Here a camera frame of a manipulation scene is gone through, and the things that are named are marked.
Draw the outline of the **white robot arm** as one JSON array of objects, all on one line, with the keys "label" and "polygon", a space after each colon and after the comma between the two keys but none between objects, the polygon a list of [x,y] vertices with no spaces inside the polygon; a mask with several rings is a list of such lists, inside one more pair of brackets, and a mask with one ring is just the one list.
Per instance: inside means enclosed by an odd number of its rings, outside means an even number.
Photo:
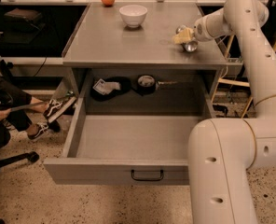
[{"label": "white robot arm", "polygon": [[258,224],[246,171],[276,166],[276,52],[261,31],[258,0],[226,0],[195,22],[199,42],[234,34],[255,105],[254,119],[207,119],[188,140],[193,224]]}]

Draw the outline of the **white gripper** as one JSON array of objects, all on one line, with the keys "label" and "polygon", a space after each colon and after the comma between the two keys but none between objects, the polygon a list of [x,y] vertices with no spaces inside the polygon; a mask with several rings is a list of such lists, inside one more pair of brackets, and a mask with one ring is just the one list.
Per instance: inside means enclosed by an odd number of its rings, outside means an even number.
[{"label": "white gripper", "polygon": [[217,34],[214,31],[214,25],[207,16],[196,20],[193,30],[188,27],[179,29],[172,38],[172,41],[174,44],[184,44],[190,42],[194,36],[200,42],[206,42],[217,38]]}]

